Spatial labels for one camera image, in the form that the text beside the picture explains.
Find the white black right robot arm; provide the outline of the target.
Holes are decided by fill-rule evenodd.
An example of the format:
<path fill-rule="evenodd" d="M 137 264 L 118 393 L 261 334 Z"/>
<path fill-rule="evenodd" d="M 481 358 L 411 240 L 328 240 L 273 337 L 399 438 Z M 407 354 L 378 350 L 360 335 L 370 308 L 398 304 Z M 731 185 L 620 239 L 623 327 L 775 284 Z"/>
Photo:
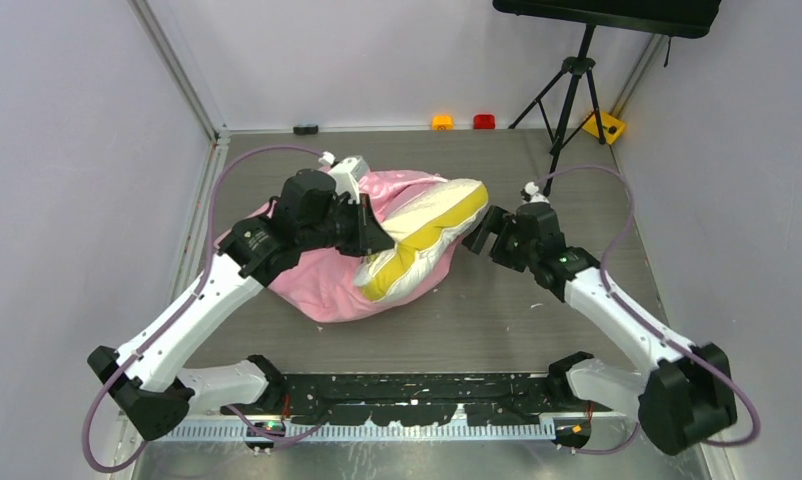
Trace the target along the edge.
<path fill-rule="evenodd" d="M 587 250 L 567 244 L 546 203 L 511 213 L 492 206 L 464 240 L 470 252 L 494 241 L 490 259 L 535 282 L 593 322 L 633 363 L 631 371 L 587 352 L 550 364 L 548 397 L 561 410 L 590 401 L 637 422 L 652 444 L 676 455 L 738 420 L 727 355 L 698 346 L 635 303 Z"/>

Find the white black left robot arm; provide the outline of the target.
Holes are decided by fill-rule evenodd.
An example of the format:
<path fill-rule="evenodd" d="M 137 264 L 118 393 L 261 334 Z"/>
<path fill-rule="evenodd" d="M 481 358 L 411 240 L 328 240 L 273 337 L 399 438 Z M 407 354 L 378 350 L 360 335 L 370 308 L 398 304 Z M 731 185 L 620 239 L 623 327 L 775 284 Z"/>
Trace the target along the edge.
<path fill-rule="evenodd" d="M 263 356 L 189 370 L 187 359 L 241 305 L 297 266 L 302 254 L 334 248 L 367 257 L 394 247 L 368 194 L 365 167 L 304 169 L 288 178 L 271 212 L 237 222 L 202 274 L 149 327 L 116 350 L 96 348 L 90 368 L 146 441 L 164 437 L 188 415 L 227 405 L 275 412 L 280 372 Z"/>

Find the white pillow with yellow trim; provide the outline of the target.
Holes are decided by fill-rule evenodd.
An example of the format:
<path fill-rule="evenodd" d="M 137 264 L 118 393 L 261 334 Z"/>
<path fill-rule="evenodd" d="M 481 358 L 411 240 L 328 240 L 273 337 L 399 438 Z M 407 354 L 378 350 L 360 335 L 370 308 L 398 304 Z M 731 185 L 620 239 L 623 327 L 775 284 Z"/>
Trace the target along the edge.
<path fill-rule="evenodd" d="M 484 183 L 474 179 L 439 182 L 390 213 L 381 226 L 394 241 L 364 260 L 353 278 L 373 303 L 412 297 L 437 271 L 449 246 L 466 233 L 488 206 Z"/>

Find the pink floral pillowcase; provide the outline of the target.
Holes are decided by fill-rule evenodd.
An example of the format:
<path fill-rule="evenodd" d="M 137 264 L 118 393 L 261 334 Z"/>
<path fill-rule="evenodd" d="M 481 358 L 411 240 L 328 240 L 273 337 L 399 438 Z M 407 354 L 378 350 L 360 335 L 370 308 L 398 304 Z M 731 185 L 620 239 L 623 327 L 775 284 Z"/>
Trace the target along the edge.
<path fill-rule="evenodd" d="M 384 218 L 433 186 L 447 180 L 414 170 L 371 171 L 358 182 L 370 196 L 374 211 Z M 390 303 L 367 300 L 353 283 L 360 260 L 334 249 L 303 254 L 299 264 L 281 273 L 269 290 L 318 323 L 364 319 L 408 304 L 436 288 L 449 273 L 456 245 L 451 244 L 434 269 L 406 297 Z"/>

